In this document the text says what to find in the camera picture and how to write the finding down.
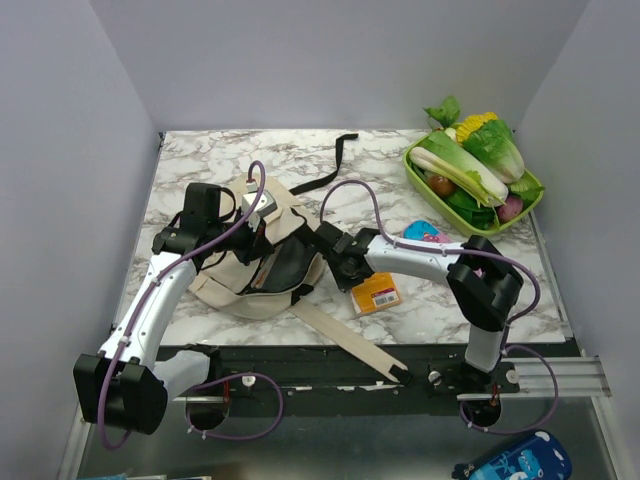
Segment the pink blue pencil case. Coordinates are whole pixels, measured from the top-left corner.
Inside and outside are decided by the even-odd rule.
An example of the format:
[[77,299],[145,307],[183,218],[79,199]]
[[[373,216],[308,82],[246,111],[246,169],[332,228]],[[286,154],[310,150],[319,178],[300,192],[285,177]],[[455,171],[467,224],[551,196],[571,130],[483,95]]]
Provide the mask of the pink blue pencil case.
[[402,242],[417,245],[425,243],[429,252],[410,250],[410,266],[414,270],[413,276],[444,283],[449,272],[449,266],[454,264],[459,256],[444,254],[447,250],[463,249],[460,242],[452,242],[436,227],[424,220],[418,220],[405,228]]

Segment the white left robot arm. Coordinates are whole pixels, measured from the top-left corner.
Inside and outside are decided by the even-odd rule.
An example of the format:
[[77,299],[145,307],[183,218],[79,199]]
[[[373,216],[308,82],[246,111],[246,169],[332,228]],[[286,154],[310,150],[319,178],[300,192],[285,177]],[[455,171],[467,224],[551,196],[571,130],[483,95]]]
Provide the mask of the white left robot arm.
[[213,348],[188,345],[166,361],[157,354],[180,299],[207,258],[233,252],[250,262],[270,251],[264,218],[277,203],[263,186],[247,187],[226,214],[220,205],[227,188],[187,187],[182,210],[153,240],[146,276],[124,318],[98,353],[76,361],[82,415],[100,435],[110,427],[150,435],[169,402],[192,389],[209,395],[220,387],[222,367]]

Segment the cream canvas backpack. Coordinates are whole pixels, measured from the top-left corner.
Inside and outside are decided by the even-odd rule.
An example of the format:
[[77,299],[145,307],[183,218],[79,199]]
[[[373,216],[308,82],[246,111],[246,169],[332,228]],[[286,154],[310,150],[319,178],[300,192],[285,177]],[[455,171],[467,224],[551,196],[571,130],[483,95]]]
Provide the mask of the cream canvas backpack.
[[342,164],[344,142],[357,138],[356,133],[350,133],[336,139],[336,167],[323,178],[292,189],[273,177],[266,179],[264,191],[277,203],[276,211],[266,217],[267,239],[275,246],[277,257],[260,289],[252,289],[249,284],[263,258],[244,265],[234,253],[228,253],[202,267],[189,290],[209,306],[246,319],[264,320],[289,310],[386,379],[407,383],[410,373],[405,364],[304,299],[323,275],[326,262],[295,236],[301,226],[315,229],[320,225],[298,196],[331,183]]

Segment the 169-Storey Treehouse book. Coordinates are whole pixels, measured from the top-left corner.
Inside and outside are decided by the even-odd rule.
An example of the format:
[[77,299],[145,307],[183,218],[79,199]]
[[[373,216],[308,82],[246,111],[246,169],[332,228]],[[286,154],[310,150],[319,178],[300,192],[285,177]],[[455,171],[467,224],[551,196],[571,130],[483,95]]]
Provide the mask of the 169-Storey Treehouse book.
[[256,270],[256,273],[255,273],[251,283],[249,284],[249,286],[252,289],[260,289],[264,285],[264,283],[265,283],[265,281],[266,281],[266,279],[267,279],[267,277],[268,277],[268,275],[269,275],[269,273],[271,271],[271,268],[272,268],[272,266],[273,266],[273,264],[274,264],[274,262],[276,260],[276,257],[277,257],[276,252],[273,252],[270,255],[265,256],[260,261],[259,267]]

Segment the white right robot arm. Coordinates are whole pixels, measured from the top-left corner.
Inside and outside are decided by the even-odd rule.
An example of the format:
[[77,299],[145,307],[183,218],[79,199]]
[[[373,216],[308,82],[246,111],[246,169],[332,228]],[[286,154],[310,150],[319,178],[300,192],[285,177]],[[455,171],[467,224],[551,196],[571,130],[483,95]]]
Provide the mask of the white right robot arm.
[[471,324],[460,379],[480,392],[496,380],[496,365],[510,312],[523,278],[514,264],[485,237],[464,243],[428,243],[363,228],[352,236],[323,221],[302,226],[295,236],[327,262],[342,291],[358,286],[375,273],[395,273],[444,284],[452,291]]

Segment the yellow orange paperback book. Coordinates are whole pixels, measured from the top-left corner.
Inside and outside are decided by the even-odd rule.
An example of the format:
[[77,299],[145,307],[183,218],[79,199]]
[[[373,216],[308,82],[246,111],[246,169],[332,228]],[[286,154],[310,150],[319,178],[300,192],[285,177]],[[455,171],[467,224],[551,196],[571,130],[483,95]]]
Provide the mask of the yellow orange paperback book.
[[375,273],[349,291],[354,313],[369,315],[402,303],[399,290],[390,273]]

